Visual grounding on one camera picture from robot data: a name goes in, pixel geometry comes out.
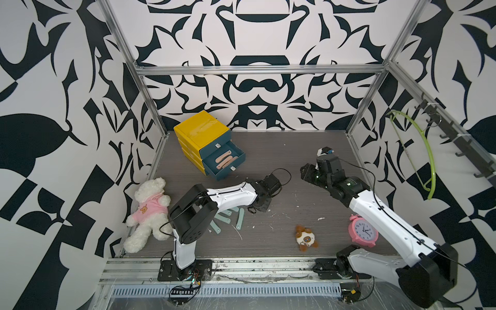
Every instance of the plastic sheet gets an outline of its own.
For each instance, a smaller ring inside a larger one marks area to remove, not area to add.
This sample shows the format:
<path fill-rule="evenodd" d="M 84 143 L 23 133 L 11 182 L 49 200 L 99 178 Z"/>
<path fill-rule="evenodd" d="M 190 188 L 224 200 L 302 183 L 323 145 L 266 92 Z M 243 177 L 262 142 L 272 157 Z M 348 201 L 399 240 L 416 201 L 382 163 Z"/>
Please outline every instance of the plastic sheet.
<path fill-rule="evenodd" d="M 372 288 L 371 282 L 363 281 L 362 298 Z M 126 298 L 111 297 L 108 310 L 418 310 L 399 288 L 376 281 L 375 288 L 366 300 L 348 305 L 330 296 L 287 297 L 195 297 L 185 305 L 176 306 L 167 297 Z"/>

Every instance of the drawer handle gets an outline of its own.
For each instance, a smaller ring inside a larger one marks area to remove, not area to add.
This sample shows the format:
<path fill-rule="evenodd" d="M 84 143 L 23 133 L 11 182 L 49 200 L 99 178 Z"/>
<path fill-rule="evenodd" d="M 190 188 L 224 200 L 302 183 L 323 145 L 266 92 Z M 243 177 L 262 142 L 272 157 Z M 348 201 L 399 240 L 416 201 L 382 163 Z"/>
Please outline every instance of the drawer handle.
<path fill-rule="evenodd" d="M 230 165 L 232 162 L 234 162 L 238 157 L 237 156 L 234 156 L 230 161 L 228 161 L 227 163 L 224 164 L 224 166 L 222 166 L 222 168 L 225 168 L 227 167 L 228 165 Z"/>
<path fill-rule="evenodd" d="M 220 162 L 221 162 L 221 161 L 222 161 L 225 157 L 227 157 L 227 156 L 231 155 L 231 153 L 232 153 L 232 152 L 231 152 L 231 150 L 229 150 L 229 151 L 225 152 L 225 153 L 224 153 L 224 154 L 222 154 L 221 156 L 217 157 L 217 158 L 215 159 L 215 162 L 216 162 L 217 164 L 218 164 L 218 163 L 220 163 Z"/>
<path fill-rule="evenodd" d="M 224 165 L 226 165 L 233 157 L 229 155 L 220 164 L 217 165 L 217 169 L 220 170 Z"/>

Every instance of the black and white patterned wall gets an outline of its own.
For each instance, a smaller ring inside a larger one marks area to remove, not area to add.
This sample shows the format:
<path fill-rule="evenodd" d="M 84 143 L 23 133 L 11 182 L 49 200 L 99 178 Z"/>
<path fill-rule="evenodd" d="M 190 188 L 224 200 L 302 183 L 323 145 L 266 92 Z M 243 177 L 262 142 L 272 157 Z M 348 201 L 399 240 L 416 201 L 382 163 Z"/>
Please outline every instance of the black and white patterned wall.
<path fill-rule="evenodd" d="M 138 65 L 382 63 L 414 0 L 111 0 Z M 346 129 L 373 74 L 148 76 L 168 129 Z"/>
<path fill-rule="evenodd" d="M 94 0 L 0 6 L 1 308 L 86 309 L 161 134 Z"/>
<path fill-rule="evenodd" d="M 355 74 L 147 76 L 167 129 L 206 110 L 233 130 L 346 129 L 374 79 Z"/>
<path fill-rule="evenodd" d="M 496 108 L 495 35 L 496 3 L 492 0 L 433 0 L 398 58 L 399 64 L 436 98 L 489 152 L 495 154 Z M 427 127 L 427 116 L 415 110 L 418 103 L 389 75 L 353 132 L 361 159 L 377 176 L 376 191 L 411 225 L 442 244 L 452 244 L 459 261 L 474 273 L 458 267 L 458 284 L 445 296 L 458 302 L 477 293 L 461 306 L 465 310 L 496 307 L 496 189 L 443 132 L 429 128 L 436 188 L 432 200 L 422 188 L 387 113 L 401 110 Z M 402 141 L 423 182 L 431 166 L 424 143 L 415 128 L 398 116 Z"/>

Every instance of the small stuffed toy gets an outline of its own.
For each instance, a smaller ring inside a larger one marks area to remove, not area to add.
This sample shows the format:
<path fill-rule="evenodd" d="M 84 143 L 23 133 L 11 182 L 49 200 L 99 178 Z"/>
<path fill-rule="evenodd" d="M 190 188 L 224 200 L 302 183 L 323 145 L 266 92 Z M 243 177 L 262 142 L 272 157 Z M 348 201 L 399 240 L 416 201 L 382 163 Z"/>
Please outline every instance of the small stuffed toy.
<path fill-rule="evenodd" d="M 305 252 L 309 247 L 318 247 L 318 242 L 315 241 L 315 235 L 310 228 L 305 228 L 301 225 L 296 226 L 296 243 L 300 245 L 300 251 Z"/>
<path fill-rule="evenodd" d="M 163 178 L 156 178 L 144 182 L 134 193 L 134 199 L 139 202 L 136 212 L 129 215 L 126 219 L 126 225 L 131 227 L 139 224 L 134 233 L 124 242 L 124 249 L 128 253 L 136 253 L 141 250 L 153 232 L 157 240 L 166 240 L 172 233 L 171 224 L 167 224 L 168 209 L 171 198 L 164 195 L 165 181 Z"/>

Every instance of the vent grille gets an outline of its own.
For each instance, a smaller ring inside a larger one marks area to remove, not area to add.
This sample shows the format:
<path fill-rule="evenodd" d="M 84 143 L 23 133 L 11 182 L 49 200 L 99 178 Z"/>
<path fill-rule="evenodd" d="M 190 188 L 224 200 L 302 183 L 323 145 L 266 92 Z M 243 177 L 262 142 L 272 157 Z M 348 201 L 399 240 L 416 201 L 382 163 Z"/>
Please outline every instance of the vent grille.
<path fill-rule="evenodd" d="M 172 284 L 116 285 L 115 298 L 168 297 Z M 339 283 L 253 283 L 203 284 L 196 297 L 275 297 L 330 296 L 340 297 Z"/>

